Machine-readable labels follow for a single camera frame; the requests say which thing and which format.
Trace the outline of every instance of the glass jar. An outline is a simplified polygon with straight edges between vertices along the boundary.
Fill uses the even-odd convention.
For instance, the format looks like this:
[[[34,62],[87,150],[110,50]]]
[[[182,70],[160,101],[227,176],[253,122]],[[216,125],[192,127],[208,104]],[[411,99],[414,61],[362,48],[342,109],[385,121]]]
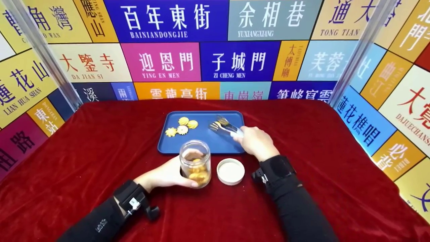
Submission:
[[[181,173],[196,181],[198,188],[205,187],[211,180],[211,152],[208,144],[201,140],[184,143],[179,151]]]

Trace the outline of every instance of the food tongs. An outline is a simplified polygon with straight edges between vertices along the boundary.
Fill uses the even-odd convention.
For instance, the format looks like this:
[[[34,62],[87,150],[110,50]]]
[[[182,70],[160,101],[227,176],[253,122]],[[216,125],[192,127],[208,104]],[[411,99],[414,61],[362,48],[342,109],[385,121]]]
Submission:
[[[232,125],[221,115],[216,116],[217,120],[209,124],[209,129],[215,133],[226,134],[231,137],[243,138],[243,131]]]

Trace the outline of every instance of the red velvet tablecloth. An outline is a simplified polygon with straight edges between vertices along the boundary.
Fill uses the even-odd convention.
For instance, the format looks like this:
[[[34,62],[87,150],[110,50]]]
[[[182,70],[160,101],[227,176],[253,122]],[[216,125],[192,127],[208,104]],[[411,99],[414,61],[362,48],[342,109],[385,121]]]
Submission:
[[[166,115],[179,110],[237,110],[247,126],[270,134],[341,241],[430,241],[430,227],[400,197],[336,112],[313,100],[163,99],[83,105],[0,183],[1,241],[53,241],[125,180],[172,156],[157,143]],[[275,207],[250,174],[226,186],[155,189],[160,219],[134,216],[119,240],[136,242],[283,241]],[[213,155],[212,168],[226,156]]]

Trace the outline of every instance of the blue sign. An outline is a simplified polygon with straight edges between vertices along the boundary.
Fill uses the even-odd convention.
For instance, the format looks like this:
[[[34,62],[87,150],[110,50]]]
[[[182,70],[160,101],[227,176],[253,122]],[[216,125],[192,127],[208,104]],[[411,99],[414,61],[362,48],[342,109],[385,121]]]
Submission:
[[[118,100],[138,100],[132,82],[112,82],[111,85]]]
[[[328,102],[336,81],[274,81],[269,99],[313,99]]]
[[[221,82],[220,99],[222,100],[267,100],[270,82]]]
[[[351,86],[347,87],[335,110],[369,156],[396,131],[396,128]]]
[[[83,103],[116,100],[112,86],[108,82],[72,83]]]
[[[228,0],[104,0],[121,43],[227,41]]]
[[[74,113],[72,107],[70,107],[69,103],[58,88],[48,95],[48,100],[52,103],[64,121],[68,120]]]
[[[338,81],[357,40],[311,40],[298,81]]]
[[[376,44],[371,45],[350,83],[355,91],[361,92],[367,80],[369,80],[373,71],[375,71],[385,52],[386,50],[384,48],[379,47]]]
[[[271,81],[280,41],[200,43],[202,81]]]

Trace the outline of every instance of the black wrist strap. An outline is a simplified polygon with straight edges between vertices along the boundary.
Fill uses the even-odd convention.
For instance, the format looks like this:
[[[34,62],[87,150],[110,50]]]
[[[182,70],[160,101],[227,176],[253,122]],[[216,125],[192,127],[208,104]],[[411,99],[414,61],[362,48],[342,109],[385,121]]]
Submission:
[[[301,183],[295,176],[296,171],[285,156],[276,155],[260,162],[260,168],[252,174],[256,182],[262,182],[266,191],[271,193],[279,186],[287,186],[288,191],[298,187]]]
[[[149,205],[148,192],[132,180],[126,181],[115,190],[114,196],[118,200],[119,206],[126,211],[125,218],[133,215],[140,207],[144,209],[146,216],[151,221],[160,216],[160,209]]]

